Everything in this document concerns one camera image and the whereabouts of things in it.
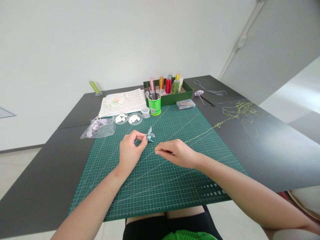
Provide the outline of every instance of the wrist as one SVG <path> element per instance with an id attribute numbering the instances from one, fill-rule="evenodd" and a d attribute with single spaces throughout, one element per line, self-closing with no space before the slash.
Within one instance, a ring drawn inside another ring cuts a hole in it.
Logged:
<path id="1" fill-rule="evenodd" d="M 128 169 L 128 166 L 124 166 L 121 163 L 119 163 L 116 168 L 114 169 L 116 176 L 120 178 L 127 179 L 132 172 L 132 170 Z"/>
<path id="2" fill-rule="evenodd" d="M 210 162 L 215 161 L 212 158 L 209 158 L 202 153 L 198 153 L 197 157 L 198 157 L 198 161 L 196 162 L 195 169 L 197 169 L 200 172 L 204 172 L 205 169 L 208 168 Z"/>

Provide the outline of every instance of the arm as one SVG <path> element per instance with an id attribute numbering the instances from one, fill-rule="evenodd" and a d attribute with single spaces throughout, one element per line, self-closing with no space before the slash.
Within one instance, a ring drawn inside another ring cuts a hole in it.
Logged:
<path id="1" fill-rule="evenodd" d="M 269 188 L 233 168 L 193 151 L 179 139 L 160 143 L 155 152 L 176 165 L 203 172 L 216 182 L 246 215 L 265 229 L 304 229 L 320 234 L 315 223 Z"/>
<path id="2" fill-rule="evenodd" d="M 136 147 L 135 139 L 141 139 Z M 51 238 L 94 239 L 120 187 L 147 146 L 146 135 L 134 130 L 120 143 L 119 165 L 72 211 Z"/>

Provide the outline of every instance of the black shorts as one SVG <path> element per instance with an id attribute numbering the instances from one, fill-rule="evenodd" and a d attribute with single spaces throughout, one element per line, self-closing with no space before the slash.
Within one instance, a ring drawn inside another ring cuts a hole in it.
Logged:
<path id="1" fill-rule="evenodd" d="M 198 215 L 182 218 L 167 219 L 166 216 L 157 216 L 128 223 L 124 229 L 124 240 L 136 239 L 163 239 L 171 232 L 187 230 L 190 232 L 206 232 L 218 240 L 222 237 L 218 233 L 209 210 L 203 206 L 205 212 Z"/>

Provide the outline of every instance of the stack of paper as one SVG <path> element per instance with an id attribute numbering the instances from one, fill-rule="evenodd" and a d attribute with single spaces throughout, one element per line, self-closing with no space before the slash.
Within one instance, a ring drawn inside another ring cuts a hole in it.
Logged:
<path id="1" fill-rule="evenodd" d="M 102 99 L 99 118 L 117 115 L 122 112 L 140 111 L 143 106 L 146 106 L 146 100 L 141 89 L 109 94 Z"/>

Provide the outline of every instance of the orange thread spool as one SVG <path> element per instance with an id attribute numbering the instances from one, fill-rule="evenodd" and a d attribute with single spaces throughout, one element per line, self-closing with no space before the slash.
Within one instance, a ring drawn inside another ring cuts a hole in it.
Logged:
<path id="1" fill-rule="evenodd" d="M 159 77 L 159 89 L 164 89 L 164 77 Z"/>

